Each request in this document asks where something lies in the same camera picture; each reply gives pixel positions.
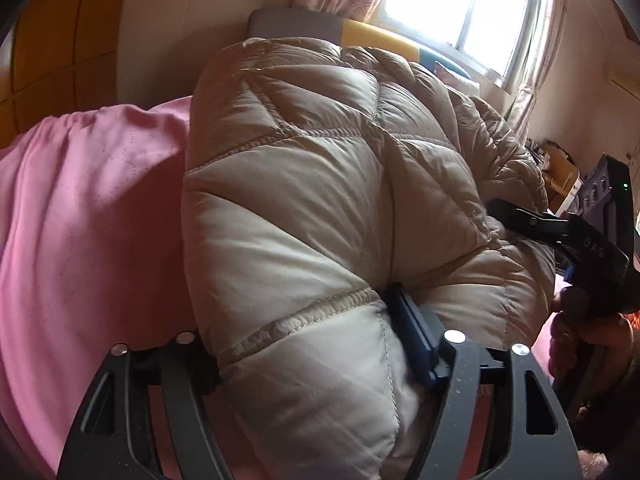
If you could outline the person's right hand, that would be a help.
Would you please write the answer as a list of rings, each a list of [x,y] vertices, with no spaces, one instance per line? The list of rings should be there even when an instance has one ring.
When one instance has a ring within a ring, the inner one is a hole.
[[[552,304],[548,371],[568,417],[590,396],[612,387],[631,362],[634,331],[625,315],[597,314],[577,287],[558,292]]]

